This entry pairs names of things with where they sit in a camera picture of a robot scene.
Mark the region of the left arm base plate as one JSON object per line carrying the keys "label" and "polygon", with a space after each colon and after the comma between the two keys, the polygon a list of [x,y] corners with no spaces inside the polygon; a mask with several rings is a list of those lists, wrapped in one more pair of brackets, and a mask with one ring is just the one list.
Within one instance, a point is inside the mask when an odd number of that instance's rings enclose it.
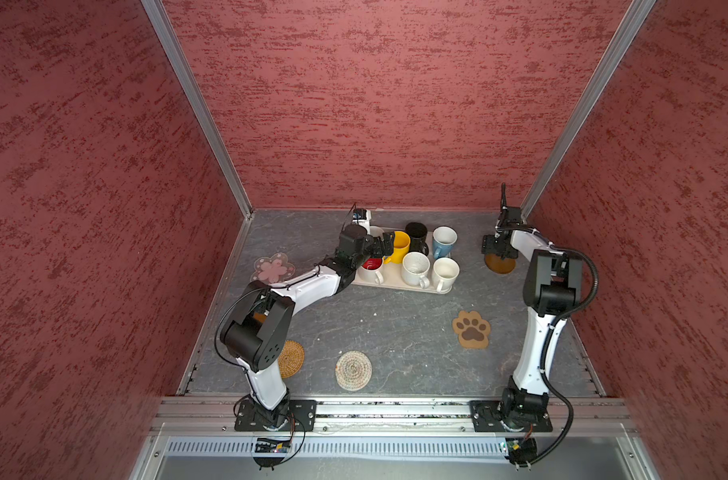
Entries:
{"label": "left arm base plate", "polygon": [[314,400],[284,399],[269,410],[248,397],[234,406],[234,430],[237,432],[300,432],[314,429],[318,402]]}

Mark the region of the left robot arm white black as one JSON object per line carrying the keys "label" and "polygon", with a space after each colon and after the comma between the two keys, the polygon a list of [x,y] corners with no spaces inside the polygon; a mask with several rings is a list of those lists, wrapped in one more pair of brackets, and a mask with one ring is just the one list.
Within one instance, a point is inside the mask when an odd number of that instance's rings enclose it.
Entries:
{"label": "left robot arm white black", "polygon": [[216,330],[215,345],[223,345],[229,364],[242,369],[250,387],[248,399],[260,421],[278,430],[290,418],[289,391],[281,378],[278,358],[293,316],[317,301],[345,290],[371,258],[394,253],[395,235],[372,235],[351,223],[342,228],[334,253],[294,279],[269,284],[254,280],[226,310]]}

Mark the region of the brown woven rattan coaster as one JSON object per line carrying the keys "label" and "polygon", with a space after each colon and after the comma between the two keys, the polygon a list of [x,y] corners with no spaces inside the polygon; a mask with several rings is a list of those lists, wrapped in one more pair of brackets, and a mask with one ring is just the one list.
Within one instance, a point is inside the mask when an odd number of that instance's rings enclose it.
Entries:
{"label": "brown woven rattan coaster", "polygon": [[287,379],[296,375],[303,367],[304,360],[304,347],[294,340],[287,340],[278,358],[281,378]]}

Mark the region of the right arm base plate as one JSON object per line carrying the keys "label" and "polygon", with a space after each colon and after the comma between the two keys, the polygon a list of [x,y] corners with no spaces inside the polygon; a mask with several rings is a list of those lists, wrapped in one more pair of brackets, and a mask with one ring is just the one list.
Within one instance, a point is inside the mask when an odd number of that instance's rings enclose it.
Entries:
{"label": "right arm base plate", "polygon": [[543,403],[500,400],[473,400],[469,402],[470,418],[475,432],[526,434],[550,433],[553,426]]}

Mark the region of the brown round wooden coaster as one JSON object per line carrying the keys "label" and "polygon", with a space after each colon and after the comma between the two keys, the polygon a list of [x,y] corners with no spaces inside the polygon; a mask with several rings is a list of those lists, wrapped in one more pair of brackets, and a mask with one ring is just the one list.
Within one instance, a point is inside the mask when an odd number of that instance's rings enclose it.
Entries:
{"label": "brown round wooden coaster", "polygon": [[487,254],[484,256],[486,267],[494,273],[506,275],[516,268],[516,260],[512,258],[502,258],[496,254]]}

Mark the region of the beige woven spiral coaster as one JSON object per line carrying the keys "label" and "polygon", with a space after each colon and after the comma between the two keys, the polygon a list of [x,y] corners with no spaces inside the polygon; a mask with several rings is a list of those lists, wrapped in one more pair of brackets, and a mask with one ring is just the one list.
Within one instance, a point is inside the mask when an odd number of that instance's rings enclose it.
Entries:
{"label": "beige woven spiral coaster", "polygon": [[335,377],[342,389],[359,391],[372,377],[371,361],[360,351],[348,351],[339,358],[335,366]]}

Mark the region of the brown paw coaster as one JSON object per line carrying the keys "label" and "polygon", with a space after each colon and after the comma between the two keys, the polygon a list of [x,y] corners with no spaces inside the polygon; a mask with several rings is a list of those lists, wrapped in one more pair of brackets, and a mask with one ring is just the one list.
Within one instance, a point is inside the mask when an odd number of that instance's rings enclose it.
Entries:
{"label": "brown paw coaster", "polygon": [[489,345],[490,323],[477,311],[461,310],[452,320],[452,329],[464,349],[481,350]]}

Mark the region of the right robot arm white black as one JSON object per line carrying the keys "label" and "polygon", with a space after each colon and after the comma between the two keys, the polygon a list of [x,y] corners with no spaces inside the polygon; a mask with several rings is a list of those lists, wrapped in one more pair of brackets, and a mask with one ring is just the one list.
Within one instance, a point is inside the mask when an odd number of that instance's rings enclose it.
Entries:
{"label": "right robot arm white black", "polygon": [[508,431],[541,427],[552,396],[550,371],[567,321],[587,308],[598,293],[599,274],[586,254],[559,247],[527,225],[502,225],[484,237],[482,252],[502,260],[516,254],[529,261],[523,286],[527,329],[518,365],[498,404],[497,418]]}

